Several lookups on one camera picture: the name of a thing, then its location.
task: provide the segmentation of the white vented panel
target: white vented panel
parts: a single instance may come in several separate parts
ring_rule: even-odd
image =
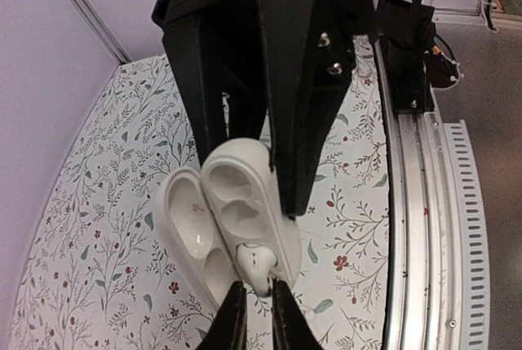
[[[466,123],[445,123],[462,234],[460,348],[485,350],[489,337],[489,254],[484,205]]]

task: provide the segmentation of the open earbud case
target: open earbud case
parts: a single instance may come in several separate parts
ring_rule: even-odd
[[[184,167],[167,176],[154,214],[192,291],[216,309],[234,281],[268,296],[273,277],[291,288],[299,276],[299,228],[281,212],[276,172],[257,140],[222,144],[201,174]]]

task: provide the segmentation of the circular platform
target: circular platform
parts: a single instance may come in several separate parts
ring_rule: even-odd
[[[298,219],[294,288],[325,349],[378,350],[388,266],[387,147],[371,46],[326,140]],[[65,162],[25,266],[9,349],[195,348],[213,313],[155,233],[152,197],[180,166],[198,168],[167,58],[119,68]],[[268,299],[249,294],[248,350],[272,348]]]

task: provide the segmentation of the table surface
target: table surface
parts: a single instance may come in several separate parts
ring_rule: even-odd
[[[466,74],[437,93],[445,122],[466,121],[486,214],[490,350],[522,348],[522,30],[439,25]]]
[[[371,47],[326,140],[294,296],[326,349],[377,350],[388,263],[386,137]],[[268,133],[263,141],[268,142]],[[164,55],[119,68],[60,171],[20,283],[9,349],[195,348],[213,311],[156,234],[152,198],[198,168]],[[248,349],[272,347],[269,299],[248,296]]]

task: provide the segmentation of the red flower print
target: red flower print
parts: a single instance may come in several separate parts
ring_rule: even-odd
[[[334,266],[336,266],[336,271],[342,271],[343,268],[348,267],[348,258],[346,256],[338,256],[334,261]]]
[[[171,282],[169,286],[169,290],[175,295],[179,290],[178,282]]]

